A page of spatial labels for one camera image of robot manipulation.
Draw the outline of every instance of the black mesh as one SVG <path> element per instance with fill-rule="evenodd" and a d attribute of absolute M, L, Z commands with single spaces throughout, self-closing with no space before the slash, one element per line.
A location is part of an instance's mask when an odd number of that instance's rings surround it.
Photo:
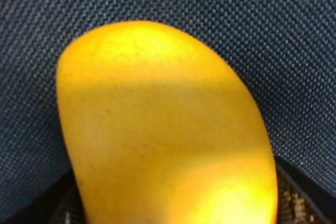
<path fill-rule="evenodd" d="M 0 222 L 70 169 L 55 98 L 61 51 L 131 19 L 219 53 L 255 97 L 275 154 L 336 196 L 336 0 L 0 0 Z"/>

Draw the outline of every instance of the textured fabric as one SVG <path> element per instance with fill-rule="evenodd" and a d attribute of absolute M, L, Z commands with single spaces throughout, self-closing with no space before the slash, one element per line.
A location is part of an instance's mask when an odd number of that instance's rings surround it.
<path fill-rule="evenodd" d="M 336 0 L 0 0 L 0 222 L 70 168 L 55 98 L 60 53 L 131 19 L 213 48 L 255 97 L 274 153 L 336 196 Z"/>

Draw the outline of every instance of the yellow mango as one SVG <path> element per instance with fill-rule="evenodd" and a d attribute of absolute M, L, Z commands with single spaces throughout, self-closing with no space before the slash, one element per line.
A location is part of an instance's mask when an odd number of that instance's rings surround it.
<path fill-rule="evenodd" d="M 90 224 L 274 224 L 275 162 L 220 56 L 154 22 L 73 41 L 57 67 L 66 147 Z"/>

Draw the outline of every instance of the ripe mango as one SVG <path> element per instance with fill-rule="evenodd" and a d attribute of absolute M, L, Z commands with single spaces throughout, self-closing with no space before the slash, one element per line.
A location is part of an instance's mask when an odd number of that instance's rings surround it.
<path fill-rule="evenodd" d="M 220 56 L 154 22 L 73 41 L 57 67 L 66 147 L 90 224 L 275 224 L 275 162 Z"/>

